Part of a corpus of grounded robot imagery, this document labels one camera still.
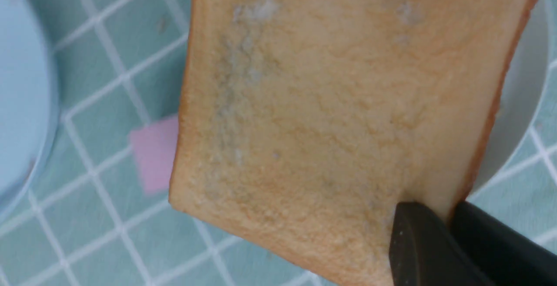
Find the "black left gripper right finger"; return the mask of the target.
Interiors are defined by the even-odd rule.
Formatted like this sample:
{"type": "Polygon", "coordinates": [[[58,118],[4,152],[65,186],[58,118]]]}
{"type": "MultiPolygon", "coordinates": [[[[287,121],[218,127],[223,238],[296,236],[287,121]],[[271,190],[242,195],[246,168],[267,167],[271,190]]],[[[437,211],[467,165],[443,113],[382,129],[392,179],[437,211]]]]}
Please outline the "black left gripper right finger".
{"type": "Polygon", "coordinates": [[[458,203],[452,236],[496,286],[555,286],[557,257],[469,202],[458,203]]]}

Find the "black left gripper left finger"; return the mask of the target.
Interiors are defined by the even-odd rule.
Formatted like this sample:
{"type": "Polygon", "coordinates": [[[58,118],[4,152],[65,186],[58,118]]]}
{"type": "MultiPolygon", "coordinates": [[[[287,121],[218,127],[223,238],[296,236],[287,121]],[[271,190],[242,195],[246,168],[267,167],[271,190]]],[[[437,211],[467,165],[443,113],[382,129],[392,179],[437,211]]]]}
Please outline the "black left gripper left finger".
{"type": "Polygon", "coordinates": [[[418,202],[396,205],[389,245],[396,286],[493,286],[444,222],[418,202]]]}

